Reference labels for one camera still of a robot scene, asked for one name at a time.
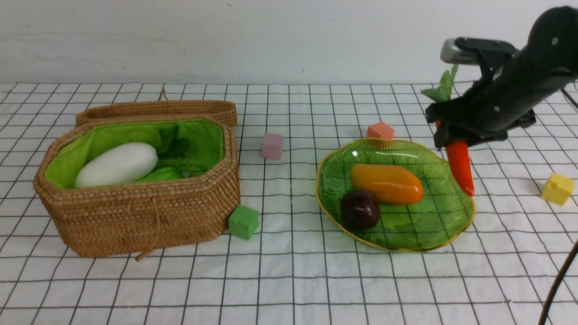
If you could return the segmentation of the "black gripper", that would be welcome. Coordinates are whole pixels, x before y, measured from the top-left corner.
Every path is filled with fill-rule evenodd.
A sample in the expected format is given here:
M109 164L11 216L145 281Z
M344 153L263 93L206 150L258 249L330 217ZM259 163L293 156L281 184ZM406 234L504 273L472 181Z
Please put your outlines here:
M520 90L518 86L494 86L475 82L464 94L451 97L452 84L442 83L425 90L433 103L425 109L428 123L437 123L433 136L435 147L449 148L454 143L467 148L487 142L504 141L514 128L528 128L536 123L533 108L536 91Z

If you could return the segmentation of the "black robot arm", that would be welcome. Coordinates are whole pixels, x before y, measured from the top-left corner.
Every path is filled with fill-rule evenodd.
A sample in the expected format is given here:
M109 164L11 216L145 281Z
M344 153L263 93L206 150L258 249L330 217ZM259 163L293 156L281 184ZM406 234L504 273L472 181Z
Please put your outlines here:
M577 80L577 40L578 11L571 6L540 15L521 50L504 41L447 39L442 62L476 65L481 78L460 97L427 107L427 122L440 121L435 147L503 141L510 130L534 124L533 108Z

